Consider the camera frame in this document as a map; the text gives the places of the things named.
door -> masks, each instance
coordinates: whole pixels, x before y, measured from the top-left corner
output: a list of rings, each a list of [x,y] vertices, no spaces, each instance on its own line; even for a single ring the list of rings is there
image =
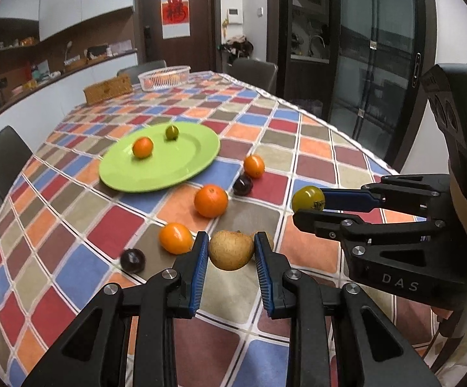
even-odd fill
[[[191,71],[215,70],[213,0],[189,0],[190,36],[164,39],[162,0],[140,0],[141,33],[146,61],[163,59],[168,66],[188,65]]]
[[[417,95],[425,47],[421,12],[424,0],[341,0],[330,122],[389,164]]]

dining table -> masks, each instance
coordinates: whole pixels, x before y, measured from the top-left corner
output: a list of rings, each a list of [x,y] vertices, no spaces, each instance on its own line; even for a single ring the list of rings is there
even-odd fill
[[[134,194],[100,180],[103,156],[122,137],[178,122],[202,124],[219,136],[219,154],[197,176]],[[250,194],[236,196],[232,186],[250,154],[263,158],[265,173]],[[168,222],[185,225],[193,236],[265,231],[292,267],[320,283],[343,286],[350,278],[340,244],[294,226],[292,195],[308,185],[360,188],[389,174],[397,173],[333,126],[227,74],[192,73],[178,87],[143,92],[135,86],[130,94],[74,108],[31,157],[0,208],[0,377],[19,387],[105,284],[130,287],[170,268],[176,256],[158,239]],[[218,218],[195,211],[194,195],[205,184],[229,196]],[[383,209],[359,215],[371,223],[420,220]],[[130,248],[146,257],[138,274],[126,273],[119,263]],[[437,325],[430,307],[362,288],[423,355]],[[329,317],[326,323],[334,375]],[[289,330],[288,319],[271,320],[263,309],[254,261],[236,271],[209,262],[197,315],[174,321],[178,385],[283,387]],[[132,382],[135,333],[134,318],[126,385]],[[429,349],[430,361],[441,342]]]

gray chair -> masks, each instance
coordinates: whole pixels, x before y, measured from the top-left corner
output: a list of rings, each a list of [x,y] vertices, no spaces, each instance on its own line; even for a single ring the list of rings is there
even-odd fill
[[[8,125],[0,131],[0,197],[3,200],[32,155],[15,129]]]
[[[121,74],[128,74],[130,76],[131,84],[139,84],[139,74],[165,67],[167,67],[167,63],[164,60],[146,62],[145,64],[119,69],[119,71],[117,72],[117,77]]]
[[[237,58],[230,67],[230,76],[268,93],[275,94],[278,66],[272,62]]]

wicker box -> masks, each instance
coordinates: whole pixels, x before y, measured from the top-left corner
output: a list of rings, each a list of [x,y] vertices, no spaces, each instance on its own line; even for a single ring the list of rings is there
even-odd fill
[[[87,104],[96,104],[133,91],[130,76],[121,74],[118,77],[101,81],[83,90]]]

white plastic basket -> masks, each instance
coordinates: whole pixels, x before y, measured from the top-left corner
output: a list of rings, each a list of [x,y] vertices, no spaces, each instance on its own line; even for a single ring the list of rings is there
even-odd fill
[[[165,67],[139,74],[139,80],[142,90],[150,92],[185,84],[189,81],[189,73],[187,65]]]

